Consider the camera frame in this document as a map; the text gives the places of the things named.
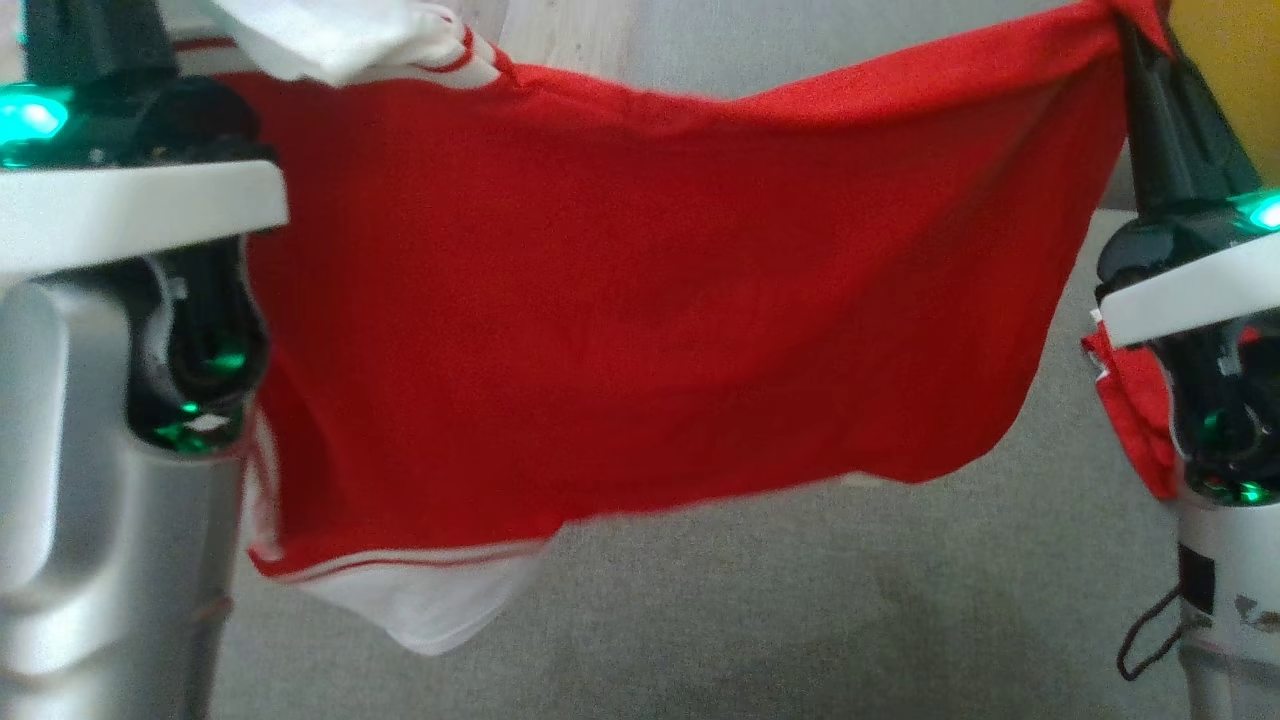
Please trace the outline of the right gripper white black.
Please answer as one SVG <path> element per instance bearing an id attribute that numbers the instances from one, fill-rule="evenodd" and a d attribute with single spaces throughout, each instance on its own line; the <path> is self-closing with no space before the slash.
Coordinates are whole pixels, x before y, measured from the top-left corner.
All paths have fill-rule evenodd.
<path id="1" fill-rule="evenodd" d="M 1249 193 L 1257 170 L 1179 44 L 1162 50 L 1124 18 L 1117 32 L 1135 209 L 1147 217 L 1123 225 L 1097 263 L 1111 345 L 1277 310 L 1277 191 Z"/>

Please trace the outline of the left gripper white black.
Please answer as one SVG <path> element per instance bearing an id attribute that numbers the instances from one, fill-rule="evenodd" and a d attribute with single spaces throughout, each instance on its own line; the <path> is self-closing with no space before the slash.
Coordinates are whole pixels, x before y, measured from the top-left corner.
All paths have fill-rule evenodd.
<path id="1" fill-rule="evenodd" d="M 31 278 L 284 225 L 285 182 L 232 88 L 180 76 L 155 1 L 22 1 L 3 88 L 1 269 Z M 38 86 L 108 88 L 46 88 Z"/>

